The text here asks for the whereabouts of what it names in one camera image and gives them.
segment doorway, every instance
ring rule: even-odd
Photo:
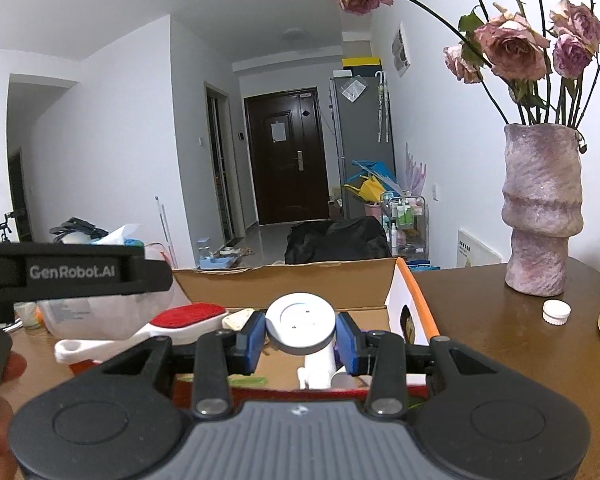
[[[329,217],[317,88],[244,100],[260,224]]]
[[[214,172],[214,183],[216,186],[216,199],[218,200],[218,212],[222,223],[222,236],[226,245],[232,245],[236,241],[234,216],[232,215],[231,200],[229,197],[229,180],[227,178],[227,161],[225,157],[224,128],[221,112],[221,99],[214,92],[207,89],[206,112],[209,122],[209,145],[211,147],[211,162]]]
[[[18,239],[21,242],[32,242],[29,211],[24,191],[24,176],[22,174],[22,150],[17,150],[9,157],[9,183],[11,187],[11,202],[16,223]]]

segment white bottle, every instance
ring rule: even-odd
[[[391,254],[398,255],[398,229],[395,224],[391,224]]]

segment black bag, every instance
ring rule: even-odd
[[[391,257],[384,229],[372,216],[303,222],[291,228],[286,242],[287,265]]]

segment gray refrigerator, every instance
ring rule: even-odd
[[[349,79],[331,78],[331,112],[335,124],[341,186],[360,171],[358,166],[351,163],[352,160],[381,160],[395,174],[394,138],[389,130],[387,142],[384,126],[378,142],[379,79],[363,77],[366,89],[353,102],[340,92],[341,86]],[[347,189],[342,189],[342,210],[347,219],[365,215],[364,203]]]

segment white disc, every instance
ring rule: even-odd
[[[293,355],[322,350],[333,338],[336,314],[319,296],[297,292],[278,298],[267,309],[267,335],[273,346]]]

